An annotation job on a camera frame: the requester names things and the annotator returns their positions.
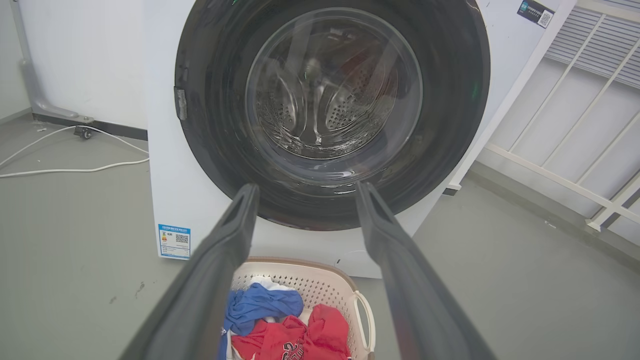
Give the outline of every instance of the clothing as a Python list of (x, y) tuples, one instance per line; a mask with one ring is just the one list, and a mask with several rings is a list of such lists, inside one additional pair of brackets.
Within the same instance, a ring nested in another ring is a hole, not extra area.
[(258, 320), (248, 336), (233, 336), (231, 343), (243, 359), (302, 360), (306, 332), (305, 324), (294, 316), (282, 323)]
[[(238, 350), (236, 350), (236, 348), (234, 348), (233, 346), (229, 346), (228, 348), (231, 349), (232, 354), (230, 356), (227, 355), (227, 360), (244, 360), (242, 356), (240, 356), (240, 353), (238, 352)], [(255, 360), (255, 354), (249, 360)]]
[(239, 355), (238, 357), (236, 357), (236, 355), (234, 354), (233, 347), (229, 346), (229, 344), (231, 344), (231, 336), (234, 336), (234, 335), (237, 335), (237, 334), (231, 330), (227, 331), (227, 333), (223, 335), (224, 337), (227, 338), (227, 353), (225, 356), (226, 360), (242, 360), (242, 357), (240, 357)]
[(268, 316), (275, 318), (299, 316), (303, 308), (302, 297), (296, 290), (275, 284), (267, 277), (252, 278), (252, 283), (246, 291), (230, 291), (218, 349), (218, 360), (227, 358), (229, 330), (240, 336), (247, 336), (253, 330), (256, 320)]
[(309, 318), (305, 360), (350, 358), (348, 336), (349, 324), (338, 309), (323, 304), (316, 305)]
[(242, 359), (249, 360), (347, 360), (349, 324), (338, 309), (317, 305), (307, 327), (288, 316), (282, 323), (259, 320), (248, 336), (232, 336)]
[(302, 314), (300, 314), (298, 318), (300, 319), (300, 321), (302, 321), (303, 324), (309, 325), (309, 318), (311, 317), (311, 312), (313, 312), (313, 310), (307, 309), (307, 308), (304, 308), (302, 310)]

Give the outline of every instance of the gray floor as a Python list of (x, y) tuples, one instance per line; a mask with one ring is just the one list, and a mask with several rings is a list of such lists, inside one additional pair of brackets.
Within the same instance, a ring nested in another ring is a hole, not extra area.
[[(1, 125), (0, 161), (57, 128)], [(71, 132), (0, 174), (144, 158)], [(0, 179), (0, 358), (118, 357), (184, 264), (156, 256), (151, 201), (147, 164)], [(415, 241), (499, 358), (639, 359), (640, 277), (552, 225), (465, 180)], [(374, 311), (376, 358), (399, 359), (382, 282), (356, 283)]]

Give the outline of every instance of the sticker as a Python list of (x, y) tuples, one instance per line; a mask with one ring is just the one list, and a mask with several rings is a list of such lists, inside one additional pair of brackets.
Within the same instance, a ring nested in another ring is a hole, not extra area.
[(160, 255), (188, 259), (191, 255), (191, 229), (158, 224)]
[(533, 0), (522, 1), (522, 4), (520, 4), (520, 8), (518, 9), (518, 15), (531, 22), (535, 22), (545, 29), (549, 25), (549, 22), (551, 22), (551, 18), (554, 14), (555, 12), (550, 8), (540, 5)]

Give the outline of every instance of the white railing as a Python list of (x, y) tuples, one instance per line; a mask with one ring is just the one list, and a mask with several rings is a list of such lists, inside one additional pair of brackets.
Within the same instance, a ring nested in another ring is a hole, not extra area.
[(511, 105), (513, 105), (513, 102), (518, 97), (518, 94), (520, 94), (524, 86), (527, 84), (527, 81), (536, 70), (536, 67), (538, 67), (538, 64), (540, 64), (540, 61), (553, 43), (560, 29), (562, 28), (562, 25), (564, 24), (567, 16), (569, 16), (569, 14), (571, 13), (575, 3), (576, 0), (560, 1), (560, 5), (556, 9), (556, 14), (553, 17), (553, 20), (548, 25), (546, 30), (544, 30), (540, 41), (538, 41), (538, 45), (534, 49), (533, 53), (531, 53), (529, 60), (522, 69), (522, 72), (516, 78), (515, 83), (513, 83), (513, 86), (511, 87), (505, 98), (502, 100), (502, 103), (497, 108), (495, 114), (493, 114), (493, 117), (490, 119), (483, 118), (483, 121), (487, 121), (486, 127), (482, 131), (479, 131), (478, 134), (476, 134), (474, 142), (467, 150), (467, 153), (460, 162), (457, 171), (455, 171), (451, 180), (449, 181), (449, 184), (447, 185), (447, 188), (449, 190), (452, 190), (454, 193), (460, 190), (460, 182), (465, 177), (465, 175), (471, 168), (471, 165), (473, 165), (473, 163), (475, 162), (476, 158), (484, 149), (484, 146), (491, 138), (493, 132), (500, 125), (500, 122), (509, 111)]
[(545, 100), (542, 102), (540, 107), (537, 109), (535, 114), (528, 121), (527, 125), (524, 127), (522, 132), (518, 135), (518, 138), (515, 140), (513, 145), (509, 149), (503, 149), (503, 148), (501, 148), (501, 147), (499, 147), (499, 146), (497, 146), (495, 144), (488, 143), (488, 144), (486, 144), (486, 146), (484, 148), (489, 150), (489, 151), (494, 152), (495, 154), (498, 154), (498, 155), (502, 156), (503, 158), (511, 160), (514, 163), (516, 163), (516, 164), (518, 164), (520, 166), (523, 166), (523, 167), (525, 167), (525, 168), (527, 168), (527, 169), (529, 169), (529, 170), (531, 170), (531, 171), (533, 171), (533, 172), (535, 172), (535, 173), (537, 173), (539, 175), (542, 175), (542, 176), (546, 177), (547, 179), (552, 180), (555, 183), (560, 184), (560, 185), (564, 186), (565, 188), (567, 188), (569, 190), (572, 190), (572, 191), (578, 193), (579, 195), (581, 195), (581, 196), (583, 196), (583, 197), (585, 197), (585, 198), (587, 198), (589, 200), (592, 200), (593, 202), (595, 202), (598, 205), (600, 205), (602, 207), (600, 209), (600, 211), (593, 218), (587, 220), (588, 226), (592, 227), (593, 229), (596, 229), (596, 230), (600, 231), (601, 230), (601, 225), (611, 215), (613, 215), (615, 213), (617, 213), (617, 214), (619, 214), (619, 215), (621, 215), (621, 216), (623, 216), (623, 217), (625, 217), (625, 218), (627, 218), (629, 220), (632, 220), (632, 221), (640, 224), (640, 215), (637, 214), (637, 213), (631, 212), (631, 210), (629, 210), (628, 208), (623, 206), (624, 203), (628, 202), (629, 199), (631, 197), (633, 197), (634, 194), (636, 194), (636, 192), (638, 192), (640, 190), (640, 171), (636, 172), (635, 176), (632, 179), (630, 179), (627, 182), (627, 184), (624, 186), (624, 188), (622, 188), (620, 191), (618, 191), (617, 194), (612, 199), (606, 199), (606, 198), (604, 198), (604, 197), (602, 197), (602, 196), (600, 196), (598, 194), (593, 193), (592, 191), (590, 191), (587, 188), (582, 186), (582, 182), (587, 178), (587, 176), (590, 175), (592, 173), (592, 171), (594, 171), (596, 166), (598, 166), (598, 164), (602, 161), (602, 159), (607, 156), (609, 151), (620, 141), (620, 139), (623, 136), (625, 136), (625, 134), (627, 134), (628, 130), (639, 121), (639, 119), (640, 119), (640, 111), (627, 122), (626, 126), (617, 134), (617, 136), (602, 151), (602, 153), (599, 156), (597, 156), (595, 161), (592, 162), (592, 164), (587, 168), (586, 171), (584, 171), (584, 173), (580, 176), (580, 178), (576, 182), (569, 181), (569, 180), (567, 180), (567, 179), (565, 179), (565, 178), (563, 178), (563, 177), (561, 177), (561, 176), (549, 171), (546, 168), (546, 166), (549, 164), (549, 162), (557, 155), (557, 153), (563, 148), (563, 146), (565, 146), (567, 141), (574, 134), (574, 131), (583, 123), (584, 119), (586, 119), (587, 116), (591, 113), (591, 110), (596, 105), (596, 103), (600, 100), (600, 98), (602, 97), (604, 92), (609, 88), (609, 85), (611, 85), (611, 83), (616, 79), (616, 76), (618, 76), (620, 71), (627, 64), (629, 59), (631, 59), (632, 55), (635, 53), (635, 51), (640, 46), (640, 38), (638, 38), (636, 40), (635, 44), (632, 46), (631, 50), (628, 52), (626, 57), (624, 57), (622, 62), (618, 65), (618, 68), (609, 77), (608, 81), (605, 83), (605, 85), (602, 87), (602, 89), (598, 92), (596, 97), (591, 101), (589, 106), (587, 106), (587, 108), (584, 110), (584, 112), (578, 118), (578, 120), (573, 124), (571, 129), (565, 134), (565, 136), (562, 138), (562, 140), (556, 145), (554, 150), (545, 159), (545, 161), (542, 163), (542, 166), (534, 164), (534, 163), (532, 163), (532, 162), (530, 162), (530, 161), (528, 161), (528, 160), (526, 160), (524, 158), (521, 158), (520, 156), (514, 154), (514, 150), (516, 149), (516, 147), (518, 146), (520, 141), (524, 138), (524, 136), (527, 134), (527, 132), (530, 130), (532, 125), (535, 123), (536, 119), (538, 119), (540, 113), (544, 110), (544, 108), (548, 104), (549, 100), (554, 96), (556, 90), (560, 87), (560, 85), (564, 81), (564, 79), (567, 76), (567, 74), (569, 73), (569, 71), (575, 65), (575, 62), (578, 60), (578, 58), (582, 54), (583, 50), (589, 44), (589, 42), (591, 41), (591, 38), (596, 33), (596, 31), (598, 30), (598, 28), (602, 24), (603, 20), (606, 17), (612, 16), (612, 17), (617, 17), (617, 18), (620, 18), (620, 19), (625, 19), (625, 20), (629, 20), (629, 21), (632, 21), (632, 22), (640, 23), (640, 13), (630, 12), (630, 11), (627, 11), (627, 10), (622, 10), (622, 9), (615, 8), (613, 6), (609, 6), (609, 5), (606, 5), (606, 4), (603, 4), (603, 3), (598, 3), (596, 1), (580, 0), (580, 1), (578, 1), (577, 6), (580, 7), (580, 8), (585, 8), (587, 10), (592, 10), (592, 11), (601, 13), (602, 15), (600, 16), (600, 18), (599, 18), (598, 22), (596, 23), (595, 27), (593, 28), (593, 30), (591, 30), (591, 33), (589, 34), (589, 36), (585, 39), (585, 41), (582, 44), (582, 46), (580, 47), (580, 49), (577, 51), (576, 55), (573, 57), (571, 62), (567, 65), (566, 70), (563, 72), (561, 77), (557, 80), (557, 82), (555, 83), (554, 87), (551, 89), (551, 91), (549, 92), (549, 94), (547, 95)]

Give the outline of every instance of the door glass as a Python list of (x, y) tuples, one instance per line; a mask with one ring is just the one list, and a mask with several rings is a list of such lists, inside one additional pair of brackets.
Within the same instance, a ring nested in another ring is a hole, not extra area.
[(276, 31), (248, 75), (254, 145), (302, 183), (338, 186), (384, 170), (409, 139), (422, 76), (407, 41), (361, 10), (325, 8)]

